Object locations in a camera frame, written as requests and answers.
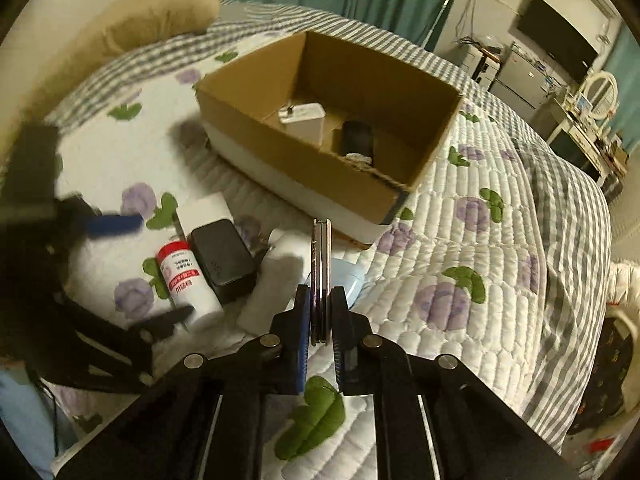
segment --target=white power adapter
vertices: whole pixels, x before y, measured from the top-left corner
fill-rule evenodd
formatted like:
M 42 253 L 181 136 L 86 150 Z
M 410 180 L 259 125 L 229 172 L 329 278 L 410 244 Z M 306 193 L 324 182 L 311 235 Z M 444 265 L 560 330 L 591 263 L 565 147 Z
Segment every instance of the white power adapter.
M 217 222 L 223 218 L 231 223 L 234 222 L 222 193 L 214 193 L 195 202 L 178 206 L 176 212 L 185 238 L 188 238 L 195 228 Z
M 322 127 L 325 115 L 324 108 L 320 103 L 291 105 L 278 110 L 280 124 L 285 125 L 288 135 L 318 147 L 322 145 Z

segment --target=cardboard box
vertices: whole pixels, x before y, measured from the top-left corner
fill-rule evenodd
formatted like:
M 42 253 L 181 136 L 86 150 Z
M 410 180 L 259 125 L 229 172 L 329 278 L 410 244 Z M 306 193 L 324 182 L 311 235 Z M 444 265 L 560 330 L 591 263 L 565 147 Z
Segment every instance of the cardboard box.
M 212 146 L 242 172 L 363 244 L 414 192 L 460 106 L 452 86 L 370 48 L 314 32 L 239 56 L 205 76 L 196 97 Z M 287 102 L 319 102 L 322 145 L 288 136 Z M 369 168 L 338 154 L 345 120 L 374 132 Z

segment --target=black power bank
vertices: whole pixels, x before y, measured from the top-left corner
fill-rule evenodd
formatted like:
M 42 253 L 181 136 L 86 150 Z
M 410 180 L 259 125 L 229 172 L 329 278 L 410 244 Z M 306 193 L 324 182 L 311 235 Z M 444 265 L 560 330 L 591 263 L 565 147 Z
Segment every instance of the black power bank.
M 195 228 L 190 246 L 220 303 L 231 303 L 254 290 L 254 258 L 228 219 Z

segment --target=mirror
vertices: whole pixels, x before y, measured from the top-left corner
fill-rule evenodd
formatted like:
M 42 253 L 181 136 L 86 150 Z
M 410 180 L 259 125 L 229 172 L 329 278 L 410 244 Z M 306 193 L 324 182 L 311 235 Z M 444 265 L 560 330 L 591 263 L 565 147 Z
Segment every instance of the mirror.
M 609 110 L 616 107 L 618 85 L 609 72 L 597 72 L 589 76 L 582 84 L 581 91 L 593 106 L 589 113 L 591 119 L 604 119 Z

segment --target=pillow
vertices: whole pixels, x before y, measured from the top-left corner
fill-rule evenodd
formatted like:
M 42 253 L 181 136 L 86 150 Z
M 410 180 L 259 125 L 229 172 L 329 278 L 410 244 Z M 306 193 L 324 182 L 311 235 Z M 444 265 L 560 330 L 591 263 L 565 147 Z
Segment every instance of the pillow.
M 219 10 L 220 0 L 116 1 L 43 70 L 24 101 L 21 120 L 42 120 L 84 79 L 129 50 L 186 32 L 204 32 Z

